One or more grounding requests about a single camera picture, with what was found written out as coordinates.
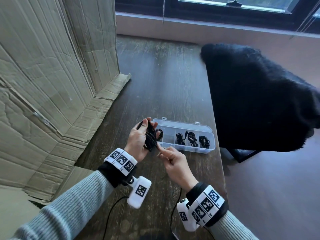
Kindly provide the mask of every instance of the black furry cover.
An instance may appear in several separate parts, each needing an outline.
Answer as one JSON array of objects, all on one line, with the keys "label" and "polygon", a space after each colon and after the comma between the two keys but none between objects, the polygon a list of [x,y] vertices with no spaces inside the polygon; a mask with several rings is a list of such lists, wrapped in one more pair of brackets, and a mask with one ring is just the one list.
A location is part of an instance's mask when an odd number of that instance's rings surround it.
[{"label": "black furry cover", "polygon": [[320,127],[320,92],[259,50],[206,44],[201,58],[220,147],[288,152]]}]

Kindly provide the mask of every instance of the hand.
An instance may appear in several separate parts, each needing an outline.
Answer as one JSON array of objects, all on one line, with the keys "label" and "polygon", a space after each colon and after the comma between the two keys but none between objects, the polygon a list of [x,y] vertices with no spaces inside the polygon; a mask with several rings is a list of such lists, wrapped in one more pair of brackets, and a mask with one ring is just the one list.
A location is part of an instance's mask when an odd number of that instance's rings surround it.
[{"label": "hand", "polygon": [[[127,145],[125,146],[124,150],[129,153],[131,156],[134,157],[135,160],[138,162],[141,162],[145,156],[148,154],[148,150],[143,147],[145,141],[146,141],[146,132],[148,128],[148,121],[151,121],[150,117],[147,117],[146,119],[143,119],[142,125],[139,129],[136,129],[140,122],[136,124],[128,138]],[[151,122],[151,125],[154,129],[158,126],[158,122]]]},{"label": "hand", "polygon": [[161,158],[170,179],[189,192],[198,183],[198,180],[193,176],[186,156],[173,147],[164,149],[159,144],[157,145],[160,151],[158,157]]}]

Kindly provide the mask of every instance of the gray knit sweater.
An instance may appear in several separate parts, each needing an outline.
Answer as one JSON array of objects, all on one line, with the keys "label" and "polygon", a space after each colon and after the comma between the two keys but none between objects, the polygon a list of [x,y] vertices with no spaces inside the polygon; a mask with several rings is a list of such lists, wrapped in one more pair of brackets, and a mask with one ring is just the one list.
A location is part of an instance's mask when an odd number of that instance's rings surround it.
[{"label": "gray knit sweater", "polygon": [[[33,220],[18,228],[12,239],[74,239],[113,190],[110,182],[95,171],[43,207]],[[229,211],[210,231],[216,240],[257,240]]]}]

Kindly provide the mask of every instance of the clear plastic box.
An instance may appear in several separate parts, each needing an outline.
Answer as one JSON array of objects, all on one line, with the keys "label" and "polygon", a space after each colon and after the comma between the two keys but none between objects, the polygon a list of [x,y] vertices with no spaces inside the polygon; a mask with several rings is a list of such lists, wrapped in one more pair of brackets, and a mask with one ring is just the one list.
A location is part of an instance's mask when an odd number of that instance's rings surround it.
[{"label": "clear plastic box", "polygon": [[[177,121],[167,120],[166,117],[162,117],[162,119],[153,119],[153,122],[158,122],[157,129],[162,129],[163,137],[159,141],[159,144],[164,147],[174,147],[177,150],[183,150],[188,152],[198,152],[198,153],[209,153],[216,148],[216,144],[214,141],[214,134],[212,133],[212,129],[207,125],[200,125],[199,122],[184,123]],[[185,136],[186,131],[193,132],[197,139],[197,143],[199,147],[191,146],[188,138],[185,140],[186,145],[178,145],[176,144],[176,133],[181,133],[183,138]],[[209,148],[203,148],[201,143],[199,142],[199,136],[205,136],[209,141]]]}]

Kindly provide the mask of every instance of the dark wood table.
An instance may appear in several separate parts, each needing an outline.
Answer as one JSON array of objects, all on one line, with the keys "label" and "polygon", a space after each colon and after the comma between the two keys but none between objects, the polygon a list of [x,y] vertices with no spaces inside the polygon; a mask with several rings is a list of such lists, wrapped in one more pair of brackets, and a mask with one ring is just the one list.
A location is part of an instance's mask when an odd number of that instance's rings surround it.
[{"label": "dark wood table", "polygon": [[[212,128],[216,149],[209,154],[186,152],[186,158],[194,176],[210,183],[226,199],[214,112],[206,67],[199,56],[200,47],[118,36],[117,51],[121,72],[131,73],[132,79],[115,100],[76,166],[96,170],[113,149],[125,147],[130,129],[145,117],[199,121]],[[155,149],[138,165],[136,177],[142,175],[152,182],[141,208],[131,209],[126,200],[119,202],[111,213],[105,239],[171,239],[170,214],[180,187],[169,179],[156,155]],[[111,206],[130,191],[128,186],[119,186],[77,239],[101,240]],[[181,240],[212,239],[203,228],[186,232],[176,211],[172,228]]]}]

